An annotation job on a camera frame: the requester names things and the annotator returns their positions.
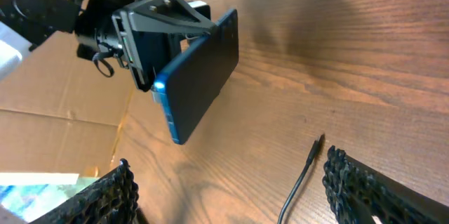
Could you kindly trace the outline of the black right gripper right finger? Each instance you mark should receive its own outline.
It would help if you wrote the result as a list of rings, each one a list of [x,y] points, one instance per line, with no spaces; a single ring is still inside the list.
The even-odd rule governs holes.
[[[332,146],[322,183],[338,223],[447,223],[448,207]]]

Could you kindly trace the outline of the blue Galaxy smartphone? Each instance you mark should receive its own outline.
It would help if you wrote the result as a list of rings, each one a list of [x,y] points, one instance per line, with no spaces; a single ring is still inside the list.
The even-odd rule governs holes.
[[[157,75],[152,86],[175,144],[185,144],[239,62],[238,11],[217,22]]]

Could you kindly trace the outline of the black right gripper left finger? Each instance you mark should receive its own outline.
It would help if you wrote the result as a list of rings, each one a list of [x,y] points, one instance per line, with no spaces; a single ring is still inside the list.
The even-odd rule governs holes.
[[[138,185],[126,159],[33,224],[130,224],[137,216]]]

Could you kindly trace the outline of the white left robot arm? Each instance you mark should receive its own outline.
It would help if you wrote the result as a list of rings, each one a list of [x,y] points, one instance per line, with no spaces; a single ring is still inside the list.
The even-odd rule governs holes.
[[[180,42],[210,35],[210,7],[185,0],[1,0],[1,75],[8,76],[52,34],[73,34],[79,58],[114,75],[109,58],[148,91],[180,53]]]

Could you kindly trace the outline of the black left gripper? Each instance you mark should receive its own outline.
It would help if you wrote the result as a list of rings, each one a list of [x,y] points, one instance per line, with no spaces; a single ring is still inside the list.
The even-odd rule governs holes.
[[[142,0],[115,11],[112,21],[135,85],[143,92],[181,53],[180,34],[212,34],[217,29],[203,1]]]

